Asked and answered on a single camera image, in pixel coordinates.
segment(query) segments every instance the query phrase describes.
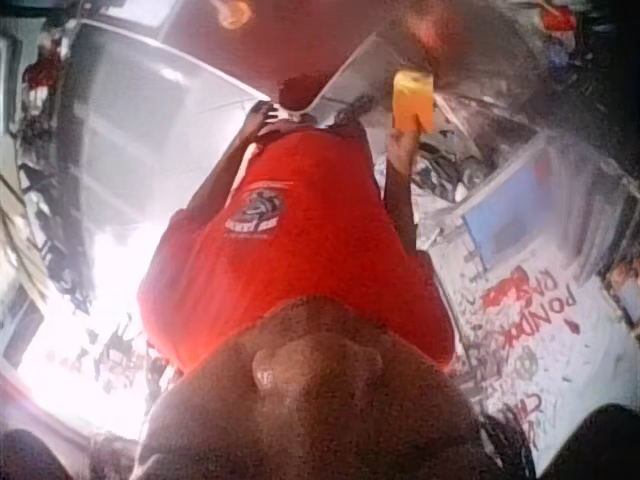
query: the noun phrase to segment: hand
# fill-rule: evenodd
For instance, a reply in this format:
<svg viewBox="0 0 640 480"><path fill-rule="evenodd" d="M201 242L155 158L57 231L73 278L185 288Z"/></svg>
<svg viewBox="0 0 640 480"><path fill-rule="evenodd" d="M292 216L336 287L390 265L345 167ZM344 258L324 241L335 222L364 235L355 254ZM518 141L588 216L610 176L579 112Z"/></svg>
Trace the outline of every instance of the hand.
<svg viewBox="0 0 640 480"><path fill-rule="evenodd" d="M410 177L418 153L419 130L402 132L391 130L387 136L387 158L396 171Z"/></svg>
<svg viewBox="0 0 640 480"><path fill-rule="evenodd" d="M238 132L240 140L253 143L267 122L276 118L276 112L277 109L271 102L257 101L249 110L240 132Z"/></svg>

